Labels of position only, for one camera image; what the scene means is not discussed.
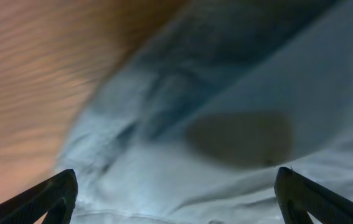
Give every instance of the black object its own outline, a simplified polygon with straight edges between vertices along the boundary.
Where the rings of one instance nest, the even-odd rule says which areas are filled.
[[[308,212],[322,223],[353,223],[353,202],[291,169],[279,169],[275,193],[287,224],[313,224]]]
[[[75,173],[72,169],[65,170],[0,204],[0,224],[34,223],[46,212],[42,223],[70,223],[77,194]]]

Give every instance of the wood grain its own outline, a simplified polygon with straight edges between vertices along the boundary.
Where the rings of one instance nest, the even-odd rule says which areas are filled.
[[[0,203],[40,182],[98,80],[180,0],[0,0]]]

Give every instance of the garment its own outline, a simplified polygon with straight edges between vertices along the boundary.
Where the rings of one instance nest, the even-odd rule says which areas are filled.
[[[98,90],[57,170],[72,223],[283,223],[280,166],[353,200],[353,0],[192,2]]]

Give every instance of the crumpled fabric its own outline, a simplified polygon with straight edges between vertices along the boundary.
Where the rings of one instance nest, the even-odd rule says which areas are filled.
[[[353,201],[353,0],[193,1],[82,111],[72,223],[283,223],[280,166]]]

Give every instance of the wooden surface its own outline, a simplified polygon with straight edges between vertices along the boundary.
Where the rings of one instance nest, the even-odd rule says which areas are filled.
[[[98,80],[180,0],[0,0],[0,203],[51,175]]]

